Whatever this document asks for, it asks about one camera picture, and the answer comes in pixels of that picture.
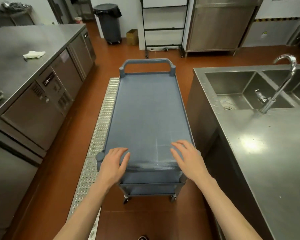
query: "red tile floor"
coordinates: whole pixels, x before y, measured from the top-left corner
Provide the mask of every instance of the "red tile floor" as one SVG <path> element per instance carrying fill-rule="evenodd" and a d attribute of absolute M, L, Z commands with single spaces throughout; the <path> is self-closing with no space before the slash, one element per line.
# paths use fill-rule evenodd
<path fill-rule="evenodd" d="M 4 239 L 49 240 L 66 222 L 91 136 L 110 77 L 119 76 L 119 67 L 127 59 L 144 58 L 138 46 L 109 46 L 101 39 L 95 23 L 87 24 L 96 52 L 91 70 L 68 113 L 43 164 L 36 174 Z M 169 58 L 176 65 L 184 104 L 193 77 L 193 68 L 269 65 L 279 55 L 291 53 L 300 63 L 300 48 L 273 46 L 242 48 L 235 56 L 219 53 L 192 54 L 180 58 L 179 52 L 150 52 L 150 58 Z M 128 72 L 168 70 L 164 64 L 130 65 Z M 122 204 L 123 195 L 113 187 L 106 196 L 96 239 L 212 239 L 202 195 L 188 181 L 177 201 L 167 197 L 133 198 Z"/>

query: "chrome faucet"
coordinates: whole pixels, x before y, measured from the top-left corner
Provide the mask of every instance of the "chrome faucet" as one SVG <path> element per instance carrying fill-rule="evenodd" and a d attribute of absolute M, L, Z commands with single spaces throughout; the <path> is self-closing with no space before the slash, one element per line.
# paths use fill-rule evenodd
<path fill-rule="evenodd" d="M 259 112 L 262 114 L 265 114 L 268 112 L 268 110 L 271 108 L 271 106 L 274 104 L 276 101 L 276 98 L 279 96 L 280 92 L 288 85 L 288 83 L 292 80 L 292 77 L 296 73 L 297 69 L 297 60 L 293 55 L 290 54 L 284 54 L 279 56 L 273 61 L 273 64 L 276 64 L 279 60 L 281 59 L 288 59 L 290 64 L 291 64 L 291 69 L 290 72 L 287 76 L 287 78 L 284 80 L 284 82 L 278 87 L 274 95 L 270 98 L 266 98 L 265 96 L 262 95 L 262 93 L 259 91 L 259 89 L 255 90 L 255 93 L 259 99 L 259 101 L 263 104 L 262 108 L 259 109 Z"/>

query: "black trash bag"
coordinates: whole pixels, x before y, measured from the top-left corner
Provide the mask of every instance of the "black trash bag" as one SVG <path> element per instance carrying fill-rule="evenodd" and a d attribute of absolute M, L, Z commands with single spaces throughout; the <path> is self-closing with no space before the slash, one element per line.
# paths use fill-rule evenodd
<path fill-rule="evenodd" d="M 97 16 L 104 14 L 110 15 L 113 18 L 120 18 L 122 16 L 118 5 L 111 3 L 97 5 L 93 8 L 93 12 Z"/>

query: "black and yellow hazard tape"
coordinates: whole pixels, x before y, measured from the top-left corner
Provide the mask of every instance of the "black and yellow hazard tape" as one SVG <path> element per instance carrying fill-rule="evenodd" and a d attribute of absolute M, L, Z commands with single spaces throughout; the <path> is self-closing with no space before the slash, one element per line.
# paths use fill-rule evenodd
<path fill-rule="evenodd" d="M 278 17 L 278 18 L 257 18 L 255 22 L 269 22 L 269 21 L 286 21 L 286 20 L 299 20 L 300 17 Z"/>

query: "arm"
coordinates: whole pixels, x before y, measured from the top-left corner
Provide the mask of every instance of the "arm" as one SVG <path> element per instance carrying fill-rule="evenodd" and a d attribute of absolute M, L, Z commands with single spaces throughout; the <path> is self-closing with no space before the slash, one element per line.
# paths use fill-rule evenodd
<path fill-rule="evenodd" d="M 206 198 L 224 235 L 228 240 L 262 240 L 250 223 L 223 193 L 216 180 L 209 174 L 203 158 L 188 141 L 180 140 L 172 143 L 182 154 L 183 160 L 171 149 L 180 169 L 192 181 Z"/>
<path fill-rule="evenodd" d="M 88 194 L 64 224 L 54 240 L 87 240 L 105 195 L 112 185 L 124 175 L 130 158 L 127 153 L 120 164 L 120 158 L 127 148 L 114 148 L 105 156 L 96 182 L 91 185 Z"/>

